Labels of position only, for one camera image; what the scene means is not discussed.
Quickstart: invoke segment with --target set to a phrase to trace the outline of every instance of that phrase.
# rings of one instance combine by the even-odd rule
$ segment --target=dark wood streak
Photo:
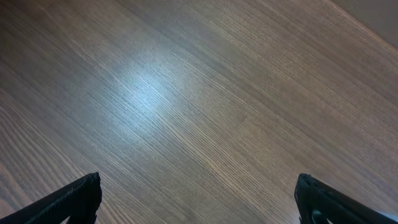
[[[398,213],[398,54],[330,0],[0,1],[0,216],[99,171],[98,223]]]

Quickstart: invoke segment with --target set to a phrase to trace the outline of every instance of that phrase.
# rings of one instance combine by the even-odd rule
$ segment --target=gray surface
[[[398,0],[333,1],[398,48]]]

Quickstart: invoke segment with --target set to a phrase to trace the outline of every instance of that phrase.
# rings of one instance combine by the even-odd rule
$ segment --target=black plastic object
[[[99,173],[88,174],[37,202],[0,219],[0,224],[93,224],[102,191]]]
[[[299,175],[294,197],[301,224],[397,224],[308,174]]]

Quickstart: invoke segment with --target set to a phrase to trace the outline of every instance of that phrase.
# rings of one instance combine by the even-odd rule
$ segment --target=wood grain
[[[94,171],[98,223],[398,213],[398,53],[330,0],[0,1],[0,216]]]

